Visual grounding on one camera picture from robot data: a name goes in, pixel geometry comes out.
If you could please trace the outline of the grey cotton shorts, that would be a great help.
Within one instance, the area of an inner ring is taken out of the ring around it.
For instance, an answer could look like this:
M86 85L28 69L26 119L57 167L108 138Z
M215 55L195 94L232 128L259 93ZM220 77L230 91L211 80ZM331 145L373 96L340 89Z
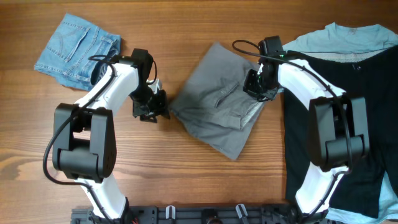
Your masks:
M189 134L235 160L264 106L243 90L248 71L258 68L215 42L170 110Z

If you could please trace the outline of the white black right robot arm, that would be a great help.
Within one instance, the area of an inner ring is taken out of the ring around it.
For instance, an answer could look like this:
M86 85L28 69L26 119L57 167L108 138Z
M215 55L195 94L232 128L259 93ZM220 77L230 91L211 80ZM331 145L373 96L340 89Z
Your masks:
M248 71L243 90L265 102L285 88L308 110L310 165L295 201L301 221L324 217L338 182L369 152L365 99L348 96L304 58L286 52L279 36L266 37L255 48L260 67Z

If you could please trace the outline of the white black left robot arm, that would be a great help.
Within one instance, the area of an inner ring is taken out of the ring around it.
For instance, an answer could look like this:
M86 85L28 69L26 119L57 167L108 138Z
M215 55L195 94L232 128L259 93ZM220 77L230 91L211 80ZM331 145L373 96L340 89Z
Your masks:
M138 223L113 175L114 115L131 98L132 115L140 121L169 118L167 94L159 79L149 79L157 65L147 50L134 49L130 56L93 55L90 60L105 64L106 74L74 104L56 107L53 137L43 158L44 174L53 183L85 190L93 205L88 222Z

